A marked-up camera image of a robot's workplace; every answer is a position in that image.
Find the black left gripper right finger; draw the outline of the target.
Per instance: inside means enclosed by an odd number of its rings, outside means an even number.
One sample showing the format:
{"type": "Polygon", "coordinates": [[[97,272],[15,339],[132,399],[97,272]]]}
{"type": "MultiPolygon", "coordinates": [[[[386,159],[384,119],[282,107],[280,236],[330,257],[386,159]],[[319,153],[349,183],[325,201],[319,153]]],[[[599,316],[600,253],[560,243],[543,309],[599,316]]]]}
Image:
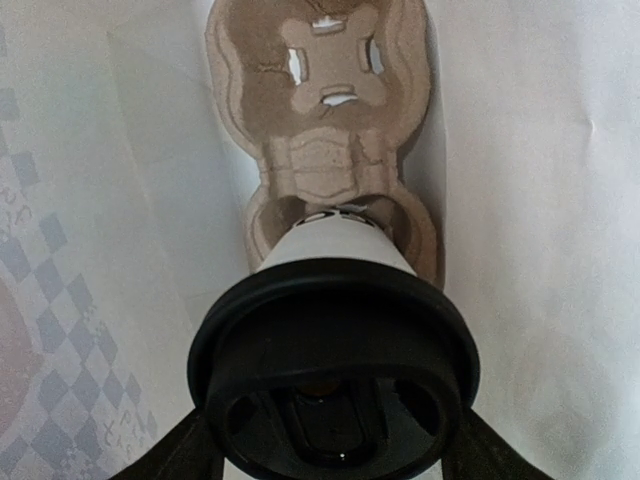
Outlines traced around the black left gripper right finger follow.
{"type": "Polygon", "coordinates": [[[545,480],[472,409],[441,459],[444,480],[545,480]]]}

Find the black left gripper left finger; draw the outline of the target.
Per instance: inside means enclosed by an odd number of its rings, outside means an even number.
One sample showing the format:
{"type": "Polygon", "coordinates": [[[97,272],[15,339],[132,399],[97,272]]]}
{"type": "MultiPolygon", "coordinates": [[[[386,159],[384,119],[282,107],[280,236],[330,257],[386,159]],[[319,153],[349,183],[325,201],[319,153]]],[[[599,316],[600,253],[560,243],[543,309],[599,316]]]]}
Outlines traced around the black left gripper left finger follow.
{"type": "Polygon", "coordinates": [[[194,409],[113,480],[221,480],[224,456],[203,413],[194,409]]]}

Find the blue checkered paper bag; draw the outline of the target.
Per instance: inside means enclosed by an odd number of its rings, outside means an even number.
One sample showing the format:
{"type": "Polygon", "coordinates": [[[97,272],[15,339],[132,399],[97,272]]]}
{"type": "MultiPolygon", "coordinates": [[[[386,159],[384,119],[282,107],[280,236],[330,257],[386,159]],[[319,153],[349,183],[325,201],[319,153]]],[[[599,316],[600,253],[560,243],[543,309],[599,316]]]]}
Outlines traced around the blue checkered paper bag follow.
{"type": "MultiPolygon", "coordinates": [[[[1,475],[106,479],[192,406],[186,357],[248,272],[254,161],[208,1],[1,5],[1,475]]],[[[555,479],[639,475],[639,5],[430,1],[401,151],[478,344],[475,407],[555,479]]]]}

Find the brown pulp cup carrier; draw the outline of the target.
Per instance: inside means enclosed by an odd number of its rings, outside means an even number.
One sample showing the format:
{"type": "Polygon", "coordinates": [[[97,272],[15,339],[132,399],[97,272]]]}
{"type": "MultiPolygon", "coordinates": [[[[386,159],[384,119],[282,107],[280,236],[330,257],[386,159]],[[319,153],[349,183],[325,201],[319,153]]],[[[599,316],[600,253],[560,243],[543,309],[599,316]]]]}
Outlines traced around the brown pulp cup carrier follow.
{"type": "Polygon", "coordinates": [[[427,113],[421,1],[217,1],[205,32],[215,104],[257,166],[245,210],[257,270],[305,213],[355,204],[418,276],[444,283],[436,226],[401,178],[427,113]]]}

